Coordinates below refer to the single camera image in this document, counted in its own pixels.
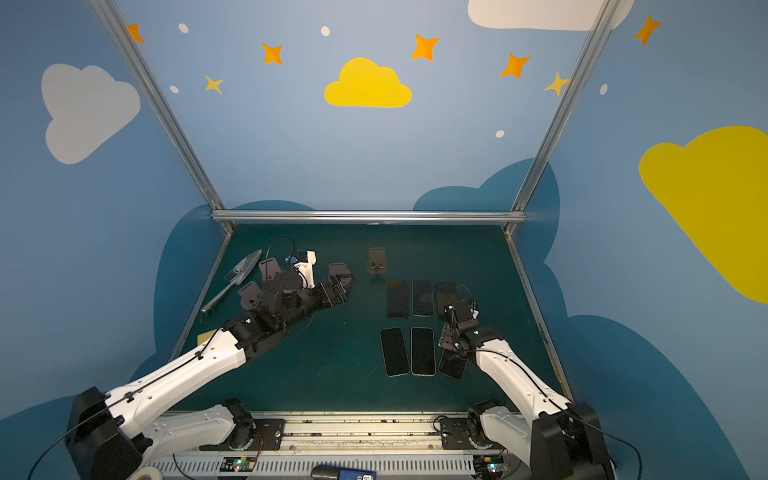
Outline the pink phone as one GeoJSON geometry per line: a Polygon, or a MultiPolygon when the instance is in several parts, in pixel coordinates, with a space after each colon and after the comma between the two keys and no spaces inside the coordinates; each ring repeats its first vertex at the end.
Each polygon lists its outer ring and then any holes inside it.
{"type": "Polygon", "coordinates": [[[438,372],[448,378],[461,380],[464,376],[468,358],[460,352],[443,349],[438,364],[438,372]]]}

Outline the green phone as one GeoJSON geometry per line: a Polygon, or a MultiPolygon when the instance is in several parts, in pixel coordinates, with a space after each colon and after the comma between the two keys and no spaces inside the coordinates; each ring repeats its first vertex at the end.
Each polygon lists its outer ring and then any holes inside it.
{"type": "Polygon", "coordinates": [[[396,377],[410,373],[410,362],[401,328],[388,328],[380,332],[380,341],[386,375],[396,377]]]}

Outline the dark phone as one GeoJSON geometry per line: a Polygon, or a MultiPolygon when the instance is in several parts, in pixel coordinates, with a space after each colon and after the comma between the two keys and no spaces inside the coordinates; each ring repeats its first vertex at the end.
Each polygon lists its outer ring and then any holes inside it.
{"type": "Polygon", "coordinates": [[[452,299],[457,298],[457,284],[450,281],[438,281],[434,285],[435,308],[437,316],[447,319],[446,308],[452,299]]]}

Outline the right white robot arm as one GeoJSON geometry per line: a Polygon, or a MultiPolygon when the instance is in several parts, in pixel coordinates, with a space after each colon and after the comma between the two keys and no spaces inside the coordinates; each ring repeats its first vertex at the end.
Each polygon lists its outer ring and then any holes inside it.
{"type": "Polygon", "coordinates": [[[494,329],[479,324],[466,300],[446,297],[438,345],[471,361],[517,408],[481,402],[468,411],[468,440],[478,449],[503,447],[533,479],[615,479],[617,474],[595,411],[574,403],[540,379],[494,329]]]}

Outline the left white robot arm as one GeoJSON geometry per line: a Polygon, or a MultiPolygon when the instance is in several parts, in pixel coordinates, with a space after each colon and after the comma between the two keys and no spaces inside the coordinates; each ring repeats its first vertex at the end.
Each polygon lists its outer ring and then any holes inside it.
{"type": "Polygon", "coordinates": [[[200,419],[187,417],[179,433],[164,430],[157,420],[212,380],[274,348],[295,324],[344,304],[354,282],[354,274],[345,271],[312,288],[265,295],[254,309],[222,324],[202,345],[144,377],[107,392],[91,387],[80,393],[64,435],[78,476],[127,479],[157,457],[222,443],[249,425],[245,409],[232,403],[200,419]]]}

